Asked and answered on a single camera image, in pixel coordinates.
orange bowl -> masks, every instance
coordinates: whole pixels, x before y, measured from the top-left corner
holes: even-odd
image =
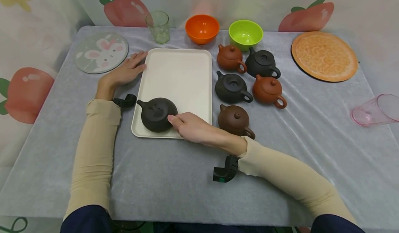
[[[204,45],[218,35],[219,23],[210,15],[194,15],[186,22],[186,33],[194,43]]]

teapot lid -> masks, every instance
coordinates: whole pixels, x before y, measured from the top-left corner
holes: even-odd
[[[230,92],[239,92],[245,88],[246,84],[240,76],[228,74],[223,78],[223,86]]]
[[[254,57],[259,65],[269,66],[276,63],[273,54],[266,50],[255,52]]]
[[[242,57],[241,50],[233,45],[222,46],[219,54],[229,60],[236,60]]]
[[[273,77],[260,77],[260,75],[257,75],[257,81],[260,81],[260,87],[267,94],[281,94],[283,91],[281,83]]]
[[[230,127],[240,129],[249,125],[249,116],[245,110],[239,106],[228,106],[223,110],[225,116],[222,119],[227,120]]]
[[[169,112],[169,101],[165,98],[155,98],[147,102],[143,107],[144,117],[151,122],[158,122],[165,119]]]

bunny coaster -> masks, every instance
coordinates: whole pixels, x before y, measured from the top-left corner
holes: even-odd
[[[127,41],[121,35],[101,32],[79,43],[74,60],[80,70],[88,74],[100,74],[120,65],[128,50]]]

reddish-brown teapot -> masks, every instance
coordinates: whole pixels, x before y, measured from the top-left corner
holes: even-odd
[[[249,136],[255,139],[255,133],[248,127],[249,116],[239,106],[220,105],[218,117],[219,128],[238,136]]]
[[[241,50],[233,45],[222,46],[220,44],[216,60],[223,70],[238,71],[242,74],[247,72],[247,65],[242,61]]]
[[[284,109],[287,106],[287,101],[281,96],[282,93],[283,87],[275,78],[256,76],[256,81],[252,86],[252,94],[258,102],[274,104],[277,108]]]

beige arm sleeve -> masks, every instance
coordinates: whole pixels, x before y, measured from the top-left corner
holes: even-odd
[[[333,214],[356,224],[338,191],[315,170],[294,157],[264,147],[246,136],[244,138],[247,152],[239,156],[240,171],[270,181],[304,204],[315,218]]]
[[[64,220],[87,205],[99,205],[109,211],[108,189],[121,109],[112,101],[92,100],[87,105],[86,114],[76,149],[71,198]]]

